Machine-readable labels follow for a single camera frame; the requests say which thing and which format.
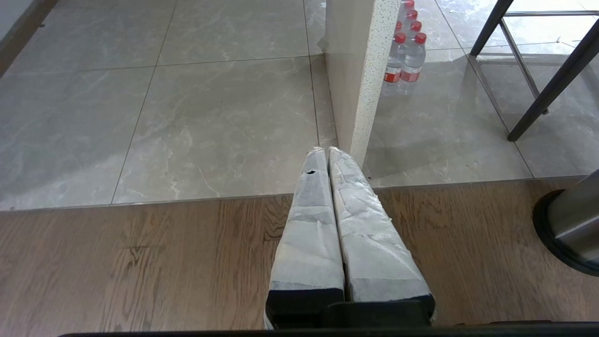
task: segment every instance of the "gray marble tile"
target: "gray marble tile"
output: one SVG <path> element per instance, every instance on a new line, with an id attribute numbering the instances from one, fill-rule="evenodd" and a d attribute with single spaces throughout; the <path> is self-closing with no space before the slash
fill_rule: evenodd
<path id="1" fill-rule="evenodd" d="M 415 9 L 418 11 L 418 20 L 422 22 L 422 32 L 427 36 L 427 50 L 459 48 L 458 40 L 435 0 L 418 0 Z"/>
<path id="2" fill-rule="evenodd" d="M 445 18 L 464 48 L 471 48 L 485 24 L 495 0 L 437 0 Z M 515 0 L 510 11 L 583 10 L 572 0 Z M 581 39 L 591 28 L 592 17 L 509 17 L 507 26 L 517 44 L 548 43 Z M 497 28 L 486 44 L 506 46 L 507 41 Z"/>
<path id="3" fill-rule="evenodd" d="M 381 97 L 364 164 L 373 187 L 531 177 L 461 49 L 433 50 L 411 96 Z"/>
<path id="4" fill-rule="evenodd" d="M 308 58 L 157 67 L 114 202 L 289 193 L 316 144 Z"/>
<path id="5" fill-rule="evenodd" d="M 326 73 L 324 55 L 311 56 L 312 82 L 314 87 L 314 107 L 316 108 L 316 125 L 318 126 L 318 144 L 327 149 L 329 146 L 339 146 L 335 116 L 331 102 L 329 77 Z"/>
<path id="6" fill-rule="evenodd" d="M 179 0 L 159 64 L 306 55 L 302 0 Z"/>
<path id="7" fill-rule="evenodd" d="M 304 0 L 304 5 L 310 55 L 324 54 L 318 44 L 325 36 L 326 0 Z"/>
<path id="8" fill-rule="evenodd" d="M 573 48 L 561 43 L 520 47 L 542 90 Z M 477 58 L 511 130 L 534 101 L 508 47 L 487 47 Z M 589 174 L 599 167 L 599 60 L 593 60 L 516 142 L 535 177 Z"/>
<path id="9" fill-rule="evenodd" d="M 152 68 L 0 80 L 0 209 L 108 204 Z"/>
<path id="10" fill-rule="evenodd" d="M 156 64 L 175 0 L 60 1 L 9 73 Z"/>

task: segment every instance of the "wooden floor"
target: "wooden floor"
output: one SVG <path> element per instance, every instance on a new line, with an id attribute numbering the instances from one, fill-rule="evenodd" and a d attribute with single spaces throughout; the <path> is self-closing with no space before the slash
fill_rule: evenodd
<path id="1" fill-rule="evenodd" d="M 378 191 L 439 325 L 597 320 L 599 278 L 546 251 L 535 201 L 576 179 Z M 0 335 L 260 329 L 290 196 L 0 213 Z"/>

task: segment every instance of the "baseboard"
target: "baseboard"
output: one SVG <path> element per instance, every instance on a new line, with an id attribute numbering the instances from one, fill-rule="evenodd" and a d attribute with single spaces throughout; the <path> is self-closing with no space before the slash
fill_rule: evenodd
<path id="1" fill-rule="evenodd" d="M 40 27 L 58 0 L 34 0 L 0 41 L 0 77 Z"/>

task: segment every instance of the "red bottle cap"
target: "red bottle cap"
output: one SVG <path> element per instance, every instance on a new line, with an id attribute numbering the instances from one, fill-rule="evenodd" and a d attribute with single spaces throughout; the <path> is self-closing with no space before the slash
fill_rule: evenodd
<path id="1" fill-rule="evenodd" d="M 397 42 L 397 43 L 406 42 L 406 35 L 402 32 L 396 33 L 395 34 L 395 42 Z"/>
<path id="2" fill-rule="evenodd" d="M 417 10 L 409 10 L 406 14 L 406 19 L 408 19 L 408 20 L 418 19 L 418 11 Z"/>
<path id="3" fill-rule="evenodd" d="M 426 42 L 426 34 L 418 33 L 418 34 L 416 34 L 416 37 L 414 38 L 414 40 L 418 44 L 424 44 L 424 42 Z"/>
<path id="4" fill-rule="evenodd" d="M 410 30 L 413 32 L 419 32 L 422 29 L 422 22 L 414 21 L 410 24 Z"/>
<path id="5" fill-rule="evenodd" d="M 414 9 L 414 0 L 404 0 L 403 4 L 404 4 L 404 8 L 407 9 L 407 10 L 413 10 Z"/>

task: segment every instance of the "black rubber base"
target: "black rubber base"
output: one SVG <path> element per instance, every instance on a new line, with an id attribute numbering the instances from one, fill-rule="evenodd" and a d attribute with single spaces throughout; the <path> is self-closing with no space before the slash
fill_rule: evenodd
<path id="1" fill-rule="evenodd" d="M 537 231 L 537 235 L 545 247 L 547 247 L 547 249 L 549 249 L 549 251 L 563 263 L 579 272 L 592 276 L 599 276 L 599 264 L 586 261 L 584 258 L 578 256 L 578 254 L 572 251 L 568 246 L 555 239 L 555 234 L 551 230 L 549 219 L 547 218 L 547 209 L 551 202 L 564 191 L 564 189 L 558 189 L 546 194 L 537 201 L 533 210 L 534 229 Z"/>

